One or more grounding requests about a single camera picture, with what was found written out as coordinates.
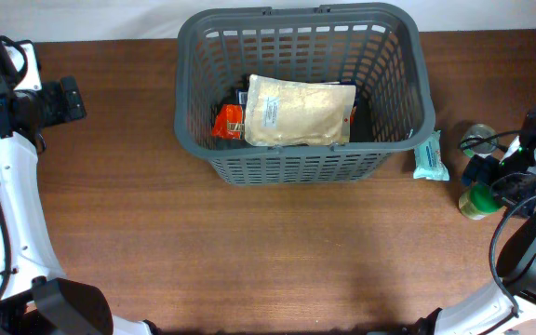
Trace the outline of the tin can with pull tab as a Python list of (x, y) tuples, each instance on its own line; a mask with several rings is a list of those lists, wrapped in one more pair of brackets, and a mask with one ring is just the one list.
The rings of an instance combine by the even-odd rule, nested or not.
[(498, 140), (492, 138), (495, 134), (496, 131), (488, 125), (474, 124), (462, 136), (459, 148), (468, 157), (485, 158), (499, 149)]

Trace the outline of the green lid glass jar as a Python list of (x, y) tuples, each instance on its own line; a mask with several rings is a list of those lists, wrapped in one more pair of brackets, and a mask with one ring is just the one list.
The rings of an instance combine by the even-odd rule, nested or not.
[(470, 186), (459, 198), (458, 207), (462, 215), (470, 220), (482, 220), (502, 208), (490, 188), (476, 183)]

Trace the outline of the orange spaghetti packet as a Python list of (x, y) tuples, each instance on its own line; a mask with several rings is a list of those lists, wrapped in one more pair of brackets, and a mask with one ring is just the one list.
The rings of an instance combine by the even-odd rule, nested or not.
[(291, 107), (283, 109), (274, 104), (261, 107), (259, 117), (251, 117), (244, 105), (225, 104), (211, 134), (224, 140), (245, 140), (254, 146), (346, 143), (355, 111), (354, 105), (334, 110), (311, 107), (297, 113)]

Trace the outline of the grey plastic mesh basket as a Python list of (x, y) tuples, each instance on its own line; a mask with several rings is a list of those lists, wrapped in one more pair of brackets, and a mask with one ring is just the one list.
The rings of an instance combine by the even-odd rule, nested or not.
[[(181, 147), (239, 185), (357, 181), (434, 130), (418, 28), (385, 3), (210, 9), (178, 34), (174, 131)], [(254, 147), (214, 137), (223, 104), (258, 74), (352, 84), (356, 111), (343, 145)]]

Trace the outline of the clear bag of rice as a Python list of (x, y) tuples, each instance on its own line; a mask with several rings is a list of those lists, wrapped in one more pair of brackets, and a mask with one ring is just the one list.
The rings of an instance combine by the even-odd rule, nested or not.
[(249, 77), (244, 138), (253, 146), (345, 144), (350, 140), (353, 85)]

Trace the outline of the blue cardboard food box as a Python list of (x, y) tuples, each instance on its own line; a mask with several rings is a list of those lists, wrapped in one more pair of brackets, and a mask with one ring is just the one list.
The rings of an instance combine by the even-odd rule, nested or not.
[(235, 91), (237, 102), (240, 105), (246, 105), (248, 100), (248, 93), (245, 90), (237, 89)]

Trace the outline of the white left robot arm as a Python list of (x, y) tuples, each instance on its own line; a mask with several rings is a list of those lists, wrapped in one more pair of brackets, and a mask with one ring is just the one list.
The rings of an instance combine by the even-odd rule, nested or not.
[(51, 245), (37, 186), (45, 127), (84, 118), (75, 79), (0, 93), (0, 334), (156, 334), (113, 315), (102, 292), (67, 279)]

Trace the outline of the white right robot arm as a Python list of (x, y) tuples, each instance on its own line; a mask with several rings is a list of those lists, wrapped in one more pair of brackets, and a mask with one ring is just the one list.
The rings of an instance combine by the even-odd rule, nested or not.
[(536, 109), (510, 134), (507, 146), (499, 144), (500, 134), (482, 130), (459, 144), (470, 156), (461, 175), (463, 216), (482, 219), (504, 211), (489, 243), (490, 282), (406, 333), (504, 334), (536, 319)]

